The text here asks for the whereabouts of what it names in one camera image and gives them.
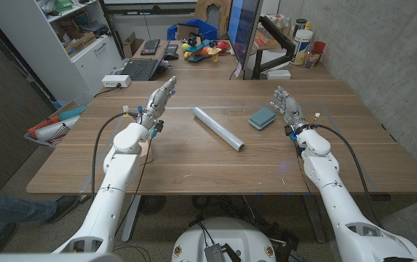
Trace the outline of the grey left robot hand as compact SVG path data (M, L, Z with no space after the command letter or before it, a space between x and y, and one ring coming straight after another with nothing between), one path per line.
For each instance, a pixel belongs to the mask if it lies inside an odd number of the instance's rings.
M143 113L140 116L140 124L151 129L157 119L164 113L167 101L175 94L176 76L172 76L159 89L156 89L149 97Z

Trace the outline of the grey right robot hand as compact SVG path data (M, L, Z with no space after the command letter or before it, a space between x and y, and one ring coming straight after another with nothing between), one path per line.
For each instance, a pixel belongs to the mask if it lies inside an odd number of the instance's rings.
M303 116L300 105L283 87L278 86L275 89L274 99L275 101L271 101L270 105L280 112L285 120L286 126L289 127L293 133L299 134L304 128L309 126Z

